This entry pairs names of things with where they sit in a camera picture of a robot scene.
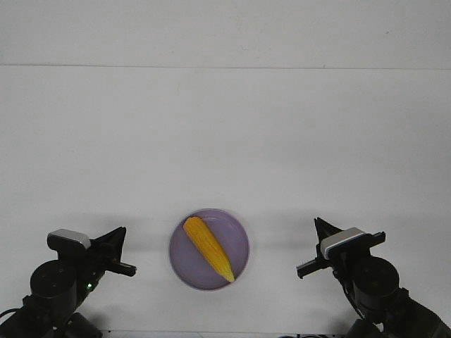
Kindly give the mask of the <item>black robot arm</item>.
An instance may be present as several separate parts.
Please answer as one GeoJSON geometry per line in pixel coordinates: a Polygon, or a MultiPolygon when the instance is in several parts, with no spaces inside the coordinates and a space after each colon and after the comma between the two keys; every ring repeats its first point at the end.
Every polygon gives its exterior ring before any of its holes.
{"type": "Polygon", "coordinates": [[[77,311],[98,286],[105,272],[132,277],[137,268],[122,262],[126,228],[98,238],[66,229],[47,235],[57,258],[35,269],[31,293],[21,308],[8,311],[2,337],[102,337],[102,332],[77,311]]]}
{"type": "Polygon", "coordinates": [[[316,257],[297,266],[297,275],[304,278],[331,268],[359,315],[346,337],[450,336],[443,320],[400,286],[396,267],[371,254],[371,248],[385,241],[384,232],[371,234],[356,227],[342,230],[322,218],[314,218],[314,227],[316,257]]]}

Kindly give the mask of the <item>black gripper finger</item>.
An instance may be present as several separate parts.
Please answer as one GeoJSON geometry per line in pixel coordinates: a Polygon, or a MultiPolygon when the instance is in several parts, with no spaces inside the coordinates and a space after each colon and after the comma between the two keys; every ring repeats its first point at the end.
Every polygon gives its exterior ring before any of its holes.
{"type": "Polygon", "coordinates": [[[314,219],[314,227],[316,229],[318,237],[318,246],[326,241],[325,246],[338,245],[342,239],[340,235],[337,234],[342,232],[342,229],[331,225],[320,217],[314,219]]]}
{"type": "Polygon", "coordinates": [[[91,247],[108,259],[120,262],[125,241],[126,228],[118,227],[96,239],[91,239],[91,247]]]}

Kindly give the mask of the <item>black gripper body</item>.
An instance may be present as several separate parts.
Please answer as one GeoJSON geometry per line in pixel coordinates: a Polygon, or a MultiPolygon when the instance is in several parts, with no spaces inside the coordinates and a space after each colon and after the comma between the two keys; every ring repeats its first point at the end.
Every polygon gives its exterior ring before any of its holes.
{"type": "Polygon", "coordinates": [[[364,236],[333,249],[330,253],[329,260],[326,260],[322,256],[320,246],[316,245],[316,257],[311,261],[297,266],[297,276],[303,279],[309,274],[326,268],[332,268],[340,274],[341,270],[351,265],[349,260],[355,260],[357,256],[370,256],[370,249],[382,244],[384,241],[385,232],[377,232],[375,234],[365,232],[364,236]]]}
{"type": "Polygon", "coordinates": [[[76,271],[77,278],[85,282],[100,280],[106,271],[133,277],[137,268],[121,262],[111,246],[91,246],[86,249],[82,245],[69,244],[57,249],[58,258],[70,263],[76,271]]]}

